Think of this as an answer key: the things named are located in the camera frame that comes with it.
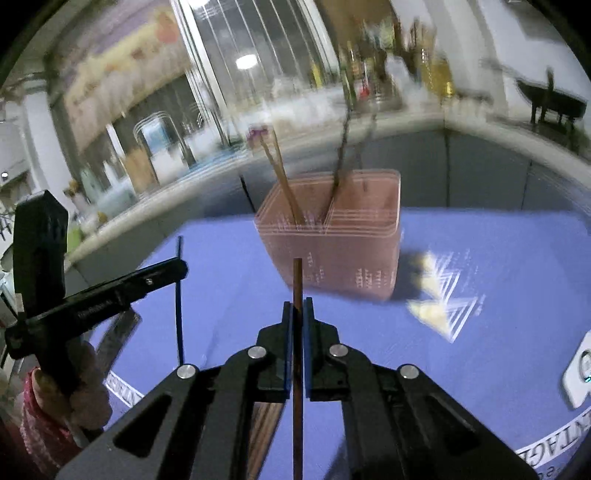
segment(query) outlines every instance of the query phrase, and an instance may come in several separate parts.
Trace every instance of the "wooden chopstick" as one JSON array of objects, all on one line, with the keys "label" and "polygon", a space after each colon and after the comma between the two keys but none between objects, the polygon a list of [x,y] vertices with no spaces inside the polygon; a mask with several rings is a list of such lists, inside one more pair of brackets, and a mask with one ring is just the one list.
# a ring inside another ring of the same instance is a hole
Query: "wooden chopstick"
[{"label": "wooden chopstick", "polygon": [[277,151],[277,156],[279,157],[279,162],[276,162],[273,159],[271,152],[269,152],[269,147],[267,146],[267,143],[261,137],[261,145],[263,147],[263,150],[265,150],[265,154],[267,155],[269,162],[273,166],[273,170],[275,170],[275,175],[277,176],[277,180],[279,181],[279,185],[281,185],[281,190],[283,191],[285,198],[287,198],[287,203],[289,203],[289,205],[290,205],[291,214],[293,215],[294,222],[296,225],[305,225],[306,220],[304,219],[304,214],[302,213],[300,206],[297,203],[296,196],[294,195],[294,193],[290,187],[290,183],[287,180],[287,175],[285,175],[285,170],[283,168],[283,159],[281,157],[281,151],[279,150],[279,145],[277,144],[277,137],[276,136],[274,137],[274,141],[275,141],[275,149]]}]

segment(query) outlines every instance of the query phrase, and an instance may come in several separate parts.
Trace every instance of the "black cable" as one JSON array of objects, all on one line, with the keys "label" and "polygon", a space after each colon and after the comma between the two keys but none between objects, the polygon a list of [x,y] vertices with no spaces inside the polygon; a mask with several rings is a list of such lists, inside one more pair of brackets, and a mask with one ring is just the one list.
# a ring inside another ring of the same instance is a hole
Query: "black cable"
[{"label": "black cable", "polygon": [[252,213],[256,213],[255,204],[252,203],[251,196],[248,193],[248,189],[246,188],[246,182],[244,181],[244,177],[242,175],[240,175],[240,183],[242,184],[242,190],[244,190],[244,195],[246,195],[246,199],[248,200],[248,203],[251,206]]},{"label": "black cable", "polygon": [[[177,258],[183,257],[183,236],[179,235],[177,238]],[[177,325],[177,351],[178,364],[184,365],[184,346],[183,346],[183,312],[181,308],[181,282],[180,280],[174,286],[174,304],[175,317]]]}]

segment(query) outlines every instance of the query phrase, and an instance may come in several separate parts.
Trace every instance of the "blue tabletop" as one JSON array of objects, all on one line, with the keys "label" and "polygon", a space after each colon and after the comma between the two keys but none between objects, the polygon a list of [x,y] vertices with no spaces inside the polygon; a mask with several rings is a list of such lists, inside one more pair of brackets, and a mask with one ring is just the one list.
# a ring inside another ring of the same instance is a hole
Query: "blue tabletop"
[{"label": "blue tabletop", "polygon": [[[401,226],[392,299],[374,303],[313,292],[318,319],[335,325],[343,343],[375,364],[416,364],[515,450],[589,407],[587,400],[572,410],[560,386],[591,323],[591,238],[575,214],[403,209]],[[255,343],[260,328],[280,320],[291,292],[252,217],[197,221],[178,234],[189,265],[183,281],[186,359],[199,368],[220,365]],[[175,248],[174,236],[146,264],[174,256]],[[473,299],[453,343],[408,309],[409,299],[424,295],[412,282],[411,259],[425,252],[457,280],[450,301]],[[177,366],[174,287],[134,307],[143,322],[113,370],[147,393]],[[304,477],[324,478],[342,452],[340,405],[306,403],[304,414]],[[283,478],[291,451],[288,406],[261,478]],[[553,465],[558,468],[573,452],[559,458],[553,451]],[[524,458],[535,465],[539,454]]]}]

